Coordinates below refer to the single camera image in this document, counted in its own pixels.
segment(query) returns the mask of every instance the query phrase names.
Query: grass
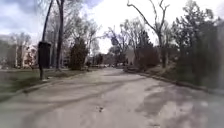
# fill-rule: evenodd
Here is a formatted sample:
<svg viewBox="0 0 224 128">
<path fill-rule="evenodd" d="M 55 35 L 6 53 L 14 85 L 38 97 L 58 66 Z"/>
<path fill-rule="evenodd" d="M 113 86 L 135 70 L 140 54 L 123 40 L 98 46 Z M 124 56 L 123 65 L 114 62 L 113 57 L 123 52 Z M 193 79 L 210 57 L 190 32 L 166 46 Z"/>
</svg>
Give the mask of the grass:
<svg viewBox="0 0 224 128">
<path fill-rule="evenodd" d="M 45 71 L 45 77 L 64 78 L 74 76 L 84 71 L 61 71 L 55 72 L 54 70 Z M 0 72 L 0 93 L 14 93 L 20 89 L 35 86 L 44 83 L 39 79 L 38 70 L 18 70 L 14 72 Z"/>
<path fill-rule="evenodd" d="M 194 75 L 191 72 L 178 72 L 174 63 L 167 65 L 166 68 L 162 68 L 161 65 L 158 65 L 156 67 L 150 68 L 146 73 L 161 76 L 170 80 L 183 81 L 198 85 L 196 84 Z"/>
</svg>

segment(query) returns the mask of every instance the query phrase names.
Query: sky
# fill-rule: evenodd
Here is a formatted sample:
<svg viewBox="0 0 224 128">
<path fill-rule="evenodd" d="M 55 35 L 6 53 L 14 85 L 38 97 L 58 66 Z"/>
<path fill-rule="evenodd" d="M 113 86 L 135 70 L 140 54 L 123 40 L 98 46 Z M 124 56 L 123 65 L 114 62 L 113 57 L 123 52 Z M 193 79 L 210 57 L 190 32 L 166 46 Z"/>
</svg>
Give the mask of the sky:
<svg viewBox="0 0 224 128">
<path fill-rule="evenodd" d="M 33 43 L 37 43 L 41 37 L 43 22 L 37 15 L 36 0 L 0 0 L 0 34 L 18 32 L 29 33 Z M 216 16 L 224 18 L 223 0 L 196 0 L 198 5 L 213 10 Z M 187 0 L 164 0 L 164 4 L 170 4 L 167 10 L 166 20 L 172 22 L 176 17 L 183 14 L 182 8 Z M 99 26 L 102 26 L 97 35 L 101 36 L 108 27 L 119 30 L 119 25 L 125 19 L 140 17 L 132 7 L 127 7 L 127 0 L 86 0 L 83 12 L 87 13 L 90 19 L 94 19 Z M 146 16 L 149 22 L 153 22 L 154 15 L 149 0 L 130 0 Z M 107 53 L 111 47 L 109 39 L 100 40 L 100 51 Z"/>
</svg>

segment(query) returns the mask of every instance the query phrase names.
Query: road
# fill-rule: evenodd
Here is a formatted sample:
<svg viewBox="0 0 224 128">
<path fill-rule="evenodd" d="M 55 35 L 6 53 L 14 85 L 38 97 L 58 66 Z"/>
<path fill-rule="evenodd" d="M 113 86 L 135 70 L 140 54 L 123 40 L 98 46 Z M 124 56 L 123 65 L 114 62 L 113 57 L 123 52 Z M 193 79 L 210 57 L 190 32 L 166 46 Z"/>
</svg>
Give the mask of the road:
<svg viewBox="0 0 224 128">
<path fill-rule="evenodd" d="M 223 97 L 107 68 L 0 104 L 0 128 L 223 128 Z"/>
</svg>

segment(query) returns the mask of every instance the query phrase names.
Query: house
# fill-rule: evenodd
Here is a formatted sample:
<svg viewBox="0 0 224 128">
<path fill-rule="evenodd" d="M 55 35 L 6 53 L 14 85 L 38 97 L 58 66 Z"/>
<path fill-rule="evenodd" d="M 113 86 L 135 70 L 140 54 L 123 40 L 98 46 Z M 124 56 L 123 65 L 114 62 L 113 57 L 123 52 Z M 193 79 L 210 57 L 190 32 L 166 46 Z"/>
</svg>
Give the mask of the house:
<svg viewBox="0 0 224 128">
<path fill-rule="evenodd" d="M 34 66 L 37 61 L 37 48 L 31 45 L 27 47 L 23 52 L 22 67 L 29 68 L 31 66 Z"/>
</svg>

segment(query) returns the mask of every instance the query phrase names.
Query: curb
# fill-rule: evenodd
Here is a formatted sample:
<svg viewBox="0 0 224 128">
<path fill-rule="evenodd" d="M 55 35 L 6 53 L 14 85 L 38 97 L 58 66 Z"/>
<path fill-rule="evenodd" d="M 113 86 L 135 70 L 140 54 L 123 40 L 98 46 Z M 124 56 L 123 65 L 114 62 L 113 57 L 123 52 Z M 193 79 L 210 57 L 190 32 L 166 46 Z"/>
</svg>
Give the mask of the curb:
<svg viewBox="0 0 224 128">
<path fill-rule="evenodd" d="M 141 76 L 150 77 L 150 78 L 153 78 L 153 79 L 156 79 L 156 80 L 160 80 L 160 81 L 164 81 L 164 82 L 167 82 L 167 83 L 171 83 L 171 84 L 179 86 L 179 87 L 187 87 L 187 88 L 191 88 L 191 89 L 194 89 L 194 90 L 203 91 L 203 92 L 206 92 L 208 94 L 224 96 L 224 92 L 223 91 L 212 90 L 212 89 L 209 89 L 209 88 L 206 88 L 206 87 L 199 87 L 199 86 L 196 86 L 194 84 L 187 83 L 187 82 L 182 82 L 182 81 L 177 81 L 177 80 L 176 81 L 175 80 L 170 80 L 170 79 L 167 79 L 167 78 L 164 78 L 164 77 L 161 77 L 161 76 L 151 75 L 151 74 L 147 74 L 147 73 L 136 73 L 136 72 L 134 73 L 134 72 L 128 71 L 128 70 L 124 70 L 124 72 L 131 73 L 131 74 L 139 74 Z"/>
</svg>

